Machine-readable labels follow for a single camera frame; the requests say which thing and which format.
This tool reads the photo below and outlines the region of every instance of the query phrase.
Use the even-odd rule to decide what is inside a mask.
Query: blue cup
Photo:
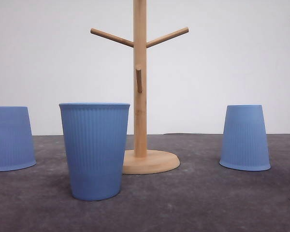
[[[73,197],[98,201],[117,195],[130,104],[63,103],[59,106]]]
[[[28,109],[0,106],[0,171],[36,164]]]
[[[228,105],[219,163],[243,171],[271,168],[261,105]]]

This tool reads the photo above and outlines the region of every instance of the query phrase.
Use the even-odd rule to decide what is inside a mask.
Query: wooden mug tree
[[[91,29],[92,34],[133,47],[134,50],[134,150],[125,152],[124,174],[152,174],[179,166],[175,154],[147,150],[146,132],[146,49],[189,32],[188,28],[146,42],[146,0],[134,0],[134,42]]]

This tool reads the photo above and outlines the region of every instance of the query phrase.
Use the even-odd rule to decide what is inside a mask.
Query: gray floor
[[[150,135],[180,167],[123,175],[117,196],[84,202],[71,196],[63,137],[36,136],[37,165],[0,173],[0,232],[290,232],[290,135],[268,136],[264,172],[220,166],[221,139]]]

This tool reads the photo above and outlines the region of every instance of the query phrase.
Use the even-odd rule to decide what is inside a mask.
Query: wooden arm
[[[129,47],[133,47],[133,45],[134,45],[134,43],[131,42],[130,40],[126,40],[126,39],[120,38],[118,36],[114,36],[112,34],[109,34],[109,33],[94,29],[94,28],[92,28],[90,30],[90,33],[94,34],[94,35],[98,35],[98,36],[104,37],[104,38],[109,39],[109,40],[113,40],[113,41],[118,42],[120,44],[122,43],[124,45],[129,46]]]
[[[135,67],[135,72],[136,72],[137,91],[139,93],[142,93],[143,92],[143,88],[142,88],[142,71],[141,71],[141,66],[137,65]]]
[[[152,47],[154,45],[157,45],[157,44],[162,43],[164,41],[170,40],[172,38],[175,38],[175,37],[180,36],[182,34],[185,34],[187,32],[189,32],[189,28],[183,28],[181,30],[174,31],[173,33],[161,36],[161,37],[159,37],[159,38],[157,38],[155,40],[147,42],[146,43],[146,47],[147,48]]]

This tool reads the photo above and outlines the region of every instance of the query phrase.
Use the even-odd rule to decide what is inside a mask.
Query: upside-down cup
[[[0,106],[0,172],[35,164],[27,107]]]
[[[271,168],[261,105],[228,105],[219,163],[243,171]]]

